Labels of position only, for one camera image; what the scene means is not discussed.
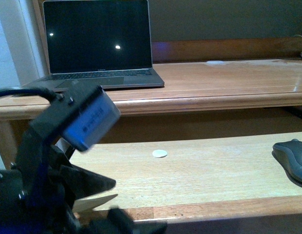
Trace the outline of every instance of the laptop trackpad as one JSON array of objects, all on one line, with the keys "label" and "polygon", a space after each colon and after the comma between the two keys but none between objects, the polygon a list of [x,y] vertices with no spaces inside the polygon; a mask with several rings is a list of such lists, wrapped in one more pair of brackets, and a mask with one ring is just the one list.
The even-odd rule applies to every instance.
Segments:
[{"label": "laptop trackpad", "polygon": [[65,82],[57,86],[57,88],[58,89],[69,88],[71,85],[76,85],[80,82],[88,85],[114,86],[114,85],[124,84],[124,77],[72,79],[72,80],[66,80]]}]

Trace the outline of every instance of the gray wall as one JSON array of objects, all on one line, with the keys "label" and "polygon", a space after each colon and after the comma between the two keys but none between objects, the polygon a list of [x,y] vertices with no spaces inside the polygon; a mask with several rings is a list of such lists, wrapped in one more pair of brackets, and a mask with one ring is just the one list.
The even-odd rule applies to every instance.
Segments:
[{"label": "gray wall", "polygon": [[302,0],[149,0],[152,41],[302,35]]},{"label": "gray wall", "polygon": [[[0,88],[4,86],[16,85],[19,85],[19,79],[8,48],[2,25],[0,23]],[[0,169],[4,169],[4,164],[1,160],[1,157]]]}]

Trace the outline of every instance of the laptop keyboard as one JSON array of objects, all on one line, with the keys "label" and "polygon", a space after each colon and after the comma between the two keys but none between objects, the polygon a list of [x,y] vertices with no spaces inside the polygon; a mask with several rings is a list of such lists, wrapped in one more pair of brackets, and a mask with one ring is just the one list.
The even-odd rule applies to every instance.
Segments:
[{"label": "laptop keyboard", "polygon": [[122,76],[149,76],[152,75],[149,69],[143,70],[125,70],[125,71],[107,71],[107,72],[83,72],[54,74],[43,80],[61,80],[61,79],[80,79],[80,78],[104,78],[104,77],[122,77]]}]

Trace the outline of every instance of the white wall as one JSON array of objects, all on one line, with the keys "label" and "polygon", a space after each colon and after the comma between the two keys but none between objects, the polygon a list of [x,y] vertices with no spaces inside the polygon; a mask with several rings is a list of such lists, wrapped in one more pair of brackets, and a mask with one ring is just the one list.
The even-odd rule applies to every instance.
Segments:
[{"label": "white wall", "polygon": [[[0,23],[0,88],[4,86],[17,86],[19,79],[16,73],[13,59],[11,57],[7,40]],[[4,169],[3,161],[0,157],[0,169]]]},{"label": "white wall", "polygon": [[0,0],[0,88],[23,85],[45,74],[32,1]]}]

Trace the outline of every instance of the laptop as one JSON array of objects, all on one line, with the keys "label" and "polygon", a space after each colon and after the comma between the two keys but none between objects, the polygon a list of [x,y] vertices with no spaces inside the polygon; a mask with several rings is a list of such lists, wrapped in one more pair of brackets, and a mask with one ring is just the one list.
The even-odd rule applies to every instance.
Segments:
[{"label": "laptop", "polygon": [[152,68],[147,0],[50,0],[43,11],[50,74],[26,86],[164,86]]}]

